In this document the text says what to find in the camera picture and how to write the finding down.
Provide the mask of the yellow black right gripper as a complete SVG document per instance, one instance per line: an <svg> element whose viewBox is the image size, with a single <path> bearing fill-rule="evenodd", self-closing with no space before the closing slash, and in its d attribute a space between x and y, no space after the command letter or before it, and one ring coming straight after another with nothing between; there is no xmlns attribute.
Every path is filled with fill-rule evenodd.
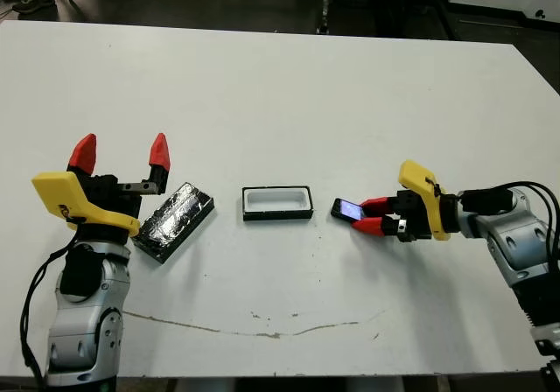
<svg viewBox="0 0 560 392"><path fill-rule="evenodd" d="M383 216L357 220L352 224L354 229L373 236L395 236L401 242L447 241L460 231L458 197L447 194L432 171L406 160L398 182L402 190L396 195L366 199L360 204L364 213Z"/></svg>

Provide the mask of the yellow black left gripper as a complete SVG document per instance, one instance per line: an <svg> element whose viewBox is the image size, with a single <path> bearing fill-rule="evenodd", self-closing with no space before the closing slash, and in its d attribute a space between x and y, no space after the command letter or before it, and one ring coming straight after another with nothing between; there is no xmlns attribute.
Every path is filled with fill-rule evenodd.
<svg viewBox="0 0 560 392"><path fill-rule="evenodd" d="M171 160L165 134L159 133L152 144L150 175L139 183L120 183L114 175L91 176L96 145L96 135L87 134L75 145L68 171L41 172L31 182L47 211L70 228L107 226L134 237L139 233L142 197L166 191Z"/></svg>

